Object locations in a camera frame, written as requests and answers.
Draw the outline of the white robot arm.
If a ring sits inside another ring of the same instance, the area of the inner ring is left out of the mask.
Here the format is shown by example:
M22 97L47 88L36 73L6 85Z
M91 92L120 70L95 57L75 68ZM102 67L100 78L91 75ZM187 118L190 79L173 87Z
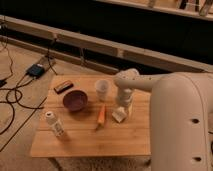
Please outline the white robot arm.
M149 92L151 171L212 171L208 116L213 114L213 73L141 75L135 69L114 76L117 103L128 90Z

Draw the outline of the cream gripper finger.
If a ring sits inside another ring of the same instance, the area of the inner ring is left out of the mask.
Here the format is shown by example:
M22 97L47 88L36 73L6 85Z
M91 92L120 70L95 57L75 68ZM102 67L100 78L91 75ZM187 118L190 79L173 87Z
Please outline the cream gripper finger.
M122 112L123 111L123 107L122 106L117 106L115 109L116 113L118 112Z
M133 103L131 103L127 109L128 111L128 117L131 117L132 116L132 108L133 108Z

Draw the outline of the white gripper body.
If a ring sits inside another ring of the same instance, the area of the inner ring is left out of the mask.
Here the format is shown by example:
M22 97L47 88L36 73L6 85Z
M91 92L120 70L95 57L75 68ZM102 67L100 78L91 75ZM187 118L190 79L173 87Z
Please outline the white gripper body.
M121 89L119 88L116 96L116 103L119 106L128 107L132 102L132 89Z

